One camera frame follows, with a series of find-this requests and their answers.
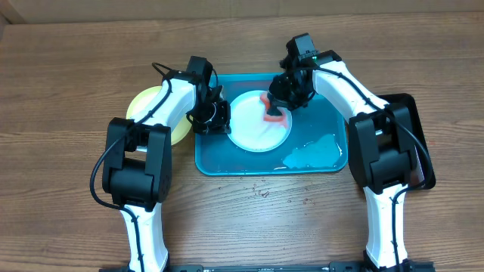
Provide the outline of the light blue plate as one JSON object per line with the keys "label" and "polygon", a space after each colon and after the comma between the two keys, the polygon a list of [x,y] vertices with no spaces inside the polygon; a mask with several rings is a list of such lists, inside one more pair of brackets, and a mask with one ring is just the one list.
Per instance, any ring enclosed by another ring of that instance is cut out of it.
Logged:
{"label": "light blue plate", "polygon": [[292,114],[278,107],[281,116],[267,115],[267,91],[254,90],[237,96],[230,104],[230,140],[243,150],[263,153],[273,150],[288,139]]}

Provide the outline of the orange black sponge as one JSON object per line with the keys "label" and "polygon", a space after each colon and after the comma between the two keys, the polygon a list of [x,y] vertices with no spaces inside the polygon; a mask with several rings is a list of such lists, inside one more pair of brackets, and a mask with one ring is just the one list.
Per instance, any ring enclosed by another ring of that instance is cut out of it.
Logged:
{"label": "orange black sponge", "polygon": [[276,106],[271,104],[268,98],[268,92],[264,91],[260,97],[260,101],[264,104],[265,110],[263,114],[263,120],[266,122],[286,122],[287,115],[280,111]]}

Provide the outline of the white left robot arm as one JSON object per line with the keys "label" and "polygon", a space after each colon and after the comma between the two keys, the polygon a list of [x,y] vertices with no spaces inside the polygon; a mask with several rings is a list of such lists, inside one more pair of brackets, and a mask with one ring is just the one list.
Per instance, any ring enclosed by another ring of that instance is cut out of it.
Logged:
{"label": "white left robot arm", "polygon": [[112,197],[102,206],[121,212],[131,259],[125,271],[168,271],[169,252],[163,242],[162,203],[172,182],[172,130],[185,119],[196,134],[228,134],[230,105],[218,76],[205,57],[193,56],[186,70],[154,63],[162,76],[158,94],[133,117],[114,118],[107,127],[104,152],[92,170],[102,173],[102,188]]}

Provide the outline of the yellow plate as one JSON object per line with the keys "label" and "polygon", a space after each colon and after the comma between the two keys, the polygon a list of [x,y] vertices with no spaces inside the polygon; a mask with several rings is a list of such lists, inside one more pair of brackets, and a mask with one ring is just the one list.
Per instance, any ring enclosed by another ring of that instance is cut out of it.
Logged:
{"label": "yellow plate", "polygon": [[[151,88],[147,88],[143,90],[141,93],[139,93],[131,101],[126,112],[126,118],[131,119],[135,114],[143,110],[156,97],[159,90],[160,90],[160,86],[154,86]],[[186,118],[181,119],[180,122],[175,127],[175,129],[172,130],[172,134],[171,134],[172,145],[175,145],[181,140],[183,140],[190,130],[191,130],[191,123]]]}

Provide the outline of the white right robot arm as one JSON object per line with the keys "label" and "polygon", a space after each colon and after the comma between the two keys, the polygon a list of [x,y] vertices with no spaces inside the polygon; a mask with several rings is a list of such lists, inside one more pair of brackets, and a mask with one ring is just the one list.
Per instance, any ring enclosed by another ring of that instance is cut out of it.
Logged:
{"label": "white right robot arm", "polygon": [[414,104],[372,94],[334,51],[320,52],[309,34],[293,37],[274,77],[264,119],[285,123],[289,111],[317,94],[343,116],[349,133],[349,168],[365,194],[368,241],[361,271],[433,271],[433,262],[412,261],[405,248],[404,202],[411,191],[434,185],[430,155]]}

